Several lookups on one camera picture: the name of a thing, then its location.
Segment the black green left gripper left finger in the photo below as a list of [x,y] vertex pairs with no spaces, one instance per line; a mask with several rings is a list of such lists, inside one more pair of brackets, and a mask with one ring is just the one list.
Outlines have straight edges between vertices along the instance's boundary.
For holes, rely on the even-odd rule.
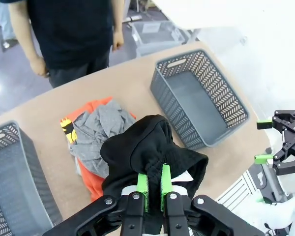
[[121,228],[121,236],[143,234],[148,204],[148,177],[138,174],[135,190],[120,198],[104,195],[56,225],[45,236],[106,236]]

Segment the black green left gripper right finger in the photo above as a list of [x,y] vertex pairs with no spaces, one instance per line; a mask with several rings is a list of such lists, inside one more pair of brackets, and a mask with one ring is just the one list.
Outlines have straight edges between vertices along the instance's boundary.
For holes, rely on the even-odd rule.
[[174,191],[170,166],[164,164],[161,176],[161,208],[169,236],[186,236],[191,229],[197,236],[263,236],[223,205],[206,195],[193,199]]

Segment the person's left hand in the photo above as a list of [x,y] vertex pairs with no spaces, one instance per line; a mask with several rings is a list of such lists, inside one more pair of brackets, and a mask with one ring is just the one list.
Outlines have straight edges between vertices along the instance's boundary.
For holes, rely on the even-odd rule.
[[114,31],[113,33],[113,51],[119,50],[124,45],[122,31]]

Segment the person's right hand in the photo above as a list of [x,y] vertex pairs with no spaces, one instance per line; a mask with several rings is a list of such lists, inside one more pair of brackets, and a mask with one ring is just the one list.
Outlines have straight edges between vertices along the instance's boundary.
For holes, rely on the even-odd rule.
[[43,57],[38,56],[38,55],[31,57],[29,59],[29,63],[30,63],[30,66],[31,66],[33,72],[36,75],[42,76],[44,78],[47,78],[49,76],[49,72],[48,72],[48,69],[47,69],[47,66],[46,66],[46,63],[45,63],[45,60]]

